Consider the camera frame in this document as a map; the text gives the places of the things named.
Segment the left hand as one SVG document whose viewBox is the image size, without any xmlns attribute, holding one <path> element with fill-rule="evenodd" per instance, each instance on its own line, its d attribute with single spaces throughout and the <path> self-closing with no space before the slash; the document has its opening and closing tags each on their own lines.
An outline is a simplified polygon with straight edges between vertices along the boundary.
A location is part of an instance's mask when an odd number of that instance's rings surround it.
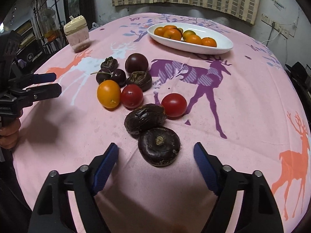
<svg viewBox="0 0 311 233">
<path fill-rule="evenodd" d="M 18 143 L 19 129 L 21 127 L 20 119 L 17 118 L 9 125 L 1 128 L 0 144 L 3 149 L 12 149 Z"/>
</svg>

